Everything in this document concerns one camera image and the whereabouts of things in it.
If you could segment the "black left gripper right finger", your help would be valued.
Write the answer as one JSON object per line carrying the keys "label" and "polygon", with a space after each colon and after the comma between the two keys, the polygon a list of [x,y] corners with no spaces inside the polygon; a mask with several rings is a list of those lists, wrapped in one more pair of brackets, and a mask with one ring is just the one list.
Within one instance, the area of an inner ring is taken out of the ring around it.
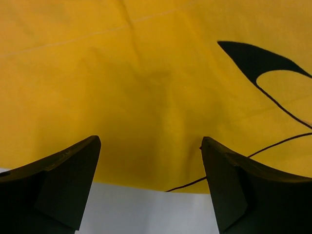
{"label": "black left gripper right finger", "polygon": [[312,180],[238,154],[211,137],[202,160],[221,234],[309,234]]}

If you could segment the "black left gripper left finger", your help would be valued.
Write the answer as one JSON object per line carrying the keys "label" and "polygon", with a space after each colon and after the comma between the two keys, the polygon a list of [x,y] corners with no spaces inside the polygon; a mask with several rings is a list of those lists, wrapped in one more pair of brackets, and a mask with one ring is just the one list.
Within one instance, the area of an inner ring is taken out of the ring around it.
{"label": "black left gripper left finger", "polygon": [[73,234],[79,230],[101,142],[90,136],[0,175],[2,234]]}

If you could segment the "yellow cartoon pillowcase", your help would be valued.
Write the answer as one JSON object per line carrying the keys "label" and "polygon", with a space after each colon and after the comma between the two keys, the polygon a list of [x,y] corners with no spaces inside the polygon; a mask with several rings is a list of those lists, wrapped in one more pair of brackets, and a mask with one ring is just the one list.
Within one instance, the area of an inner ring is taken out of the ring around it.
{"label": "yellow cartoon pillowcase", "polygon": [[1,1],[1,167],[90,135],[102,183],[207,193],[206,136],[310,177],[311,1]]}

